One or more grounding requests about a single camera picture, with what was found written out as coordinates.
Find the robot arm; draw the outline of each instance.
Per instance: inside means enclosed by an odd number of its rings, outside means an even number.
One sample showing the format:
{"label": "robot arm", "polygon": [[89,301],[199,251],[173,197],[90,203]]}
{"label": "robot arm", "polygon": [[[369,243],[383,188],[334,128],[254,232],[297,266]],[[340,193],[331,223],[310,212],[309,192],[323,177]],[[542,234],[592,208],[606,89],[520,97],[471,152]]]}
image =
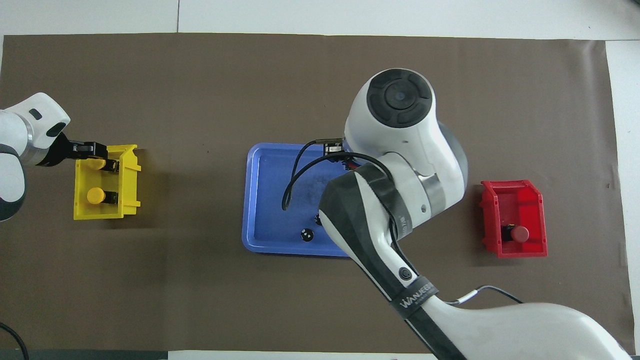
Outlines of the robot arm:
{"label": "robot arm", "polygon": [[37,93],[0,110],[0,221],[13,216],[24,202],[23,165],[50,167],[65,158],[106,158],[104,145],[71,142],[62,133],[67,113],[47,94]]}
{"label": "robot arm", "polygon": [[630,359],[590,317],[552,304],[459,309],[440,300],[397,240],[458,202],[467,160],[438,124],[428,81],[405,69],[371,78],[351,107],[344,146],[374,156],[326,187],[319,205],[331,239],[439,359]]}

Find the yellow bin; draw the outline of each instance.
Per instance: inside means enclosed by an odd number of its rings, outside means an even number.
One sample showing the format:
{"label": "yellow bin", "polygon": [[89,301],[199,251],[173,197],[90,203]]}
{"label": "yellow bin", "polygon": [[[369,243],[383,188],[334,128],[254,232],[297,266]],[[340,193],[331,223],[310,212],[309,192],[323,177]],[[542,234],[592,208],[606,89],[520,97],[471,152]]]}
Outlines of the yellow bin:
{"label": "yellow bin", "polygon": [[[97,170],[104,160],[76,160],[76,189],[74,192],[74,220],[100,218],[123,218],[135,215],[140,201],[138,194],[138,157],[133,153],[137,145],[107,146],[108,158],[118,160],[118,172]],[[90,190],[100,188],[107,192],[118,192],[118,204],[92,204]]]}

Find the brown mat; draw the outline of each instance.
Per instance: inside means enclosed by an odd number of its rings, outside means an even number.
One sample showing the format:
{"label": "brown mat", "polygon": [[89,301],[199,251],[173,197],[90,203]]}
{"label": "brown mat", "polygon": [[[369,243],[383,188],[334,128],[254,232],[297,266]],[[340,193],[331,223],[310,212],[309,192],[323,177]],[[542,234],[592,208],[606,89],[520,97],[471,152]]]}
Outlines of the brown mat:
{"label": "brown mat", "polygon": [[[603,42],[7,36],[2,66],[0,108],[43,91],[69,138],[141,149],[142,207],[123,220],[73,221],[72,161],[28,170],[0,225],[0,319],[33,348],[427,352],[352,261],[241,243],[249,148],[340,136],[364,81],[406,67],[470,163],[465,199],[402,241],[414,265],[443,299],[495,284],[585,312],[634,351]],[[479,183],[523,178],[545,196],[549,257],[496,259]]]}

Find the yellow cap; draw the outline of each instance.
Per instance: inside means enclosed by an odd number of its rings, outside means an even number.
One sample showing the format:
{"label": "yellow cap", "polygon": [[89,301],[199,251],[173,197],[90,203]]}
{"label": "yellow cap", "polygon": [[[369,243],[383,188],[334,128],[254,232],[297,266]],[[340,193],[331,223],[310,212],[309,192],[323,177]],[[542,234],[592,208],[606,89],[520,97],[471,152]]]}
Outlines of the yellow cap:
{"label": "yellow cap", "polygon": [[105,159],[87,159],[86,160],[86,166],[94,170],[100,170],[105,165],[107,165],[107,161]]}
{"label": "yellow cap", "polygon": [[102,201],[104,201],[104,198],[104,190],[100,188],[91,188],[86,193],[86,199],[92,204],[100,204]]}

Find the blue tray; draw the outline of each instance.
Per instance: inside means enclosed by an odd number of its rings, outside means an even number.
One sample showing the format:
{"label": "blue tray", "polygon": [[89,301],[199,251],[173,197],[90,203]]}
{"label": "blue tray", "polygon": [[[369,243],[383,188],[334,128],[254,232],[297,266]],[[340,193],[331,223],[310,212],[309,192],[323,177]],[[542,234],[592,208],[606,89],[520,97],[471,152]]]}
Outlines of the blue tray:
{"label": "blue tray", "polygon": [[[293,188],[287,211],[280,207],[291,169],[302,145],[258,143],[249,150],[244,188],[242,241],[254,252],[316,256],[347,256],[324,229],[314,222],[326,184],[346,171],[341,163],[323,161],[302,175]],[[298,170],[323,155],[322,145],[309,147]],[[300,231],[309,228],[314,239],[306,242]]]}

